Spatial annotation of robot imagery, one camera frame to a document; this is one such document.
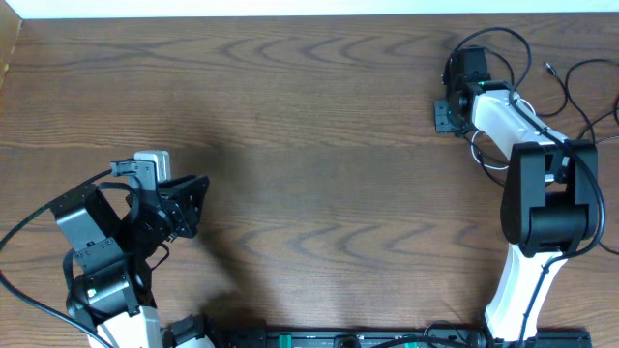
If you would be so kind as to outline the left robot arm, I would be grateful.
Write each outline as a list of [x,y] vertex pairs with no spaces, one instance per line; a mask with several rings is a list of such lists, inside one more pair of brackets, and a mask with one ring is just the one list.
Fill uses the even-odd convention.
[[203,315],[162,326],[147,262],[176,238],[196,235],[208,178],[171,178],[165,152],[114,161],[110,173],[128,181],[81,184],[50,207],[73,248],[64,263],[71,317],[94,347],[215,346]]

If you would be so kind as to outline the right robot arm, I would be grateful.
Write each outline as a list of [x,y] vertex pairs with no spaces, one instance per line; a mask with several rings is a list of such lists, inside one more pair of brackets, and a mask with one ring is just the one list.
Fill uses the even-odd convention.
[[486,343],[532,347],[552,281],[602,223],[596,146],[549,128],[513,84],[491,78],[479,46],[450,55],[443,83],[437,132],[482,132],[508,161],[500,222],[509,246],[485,310]]

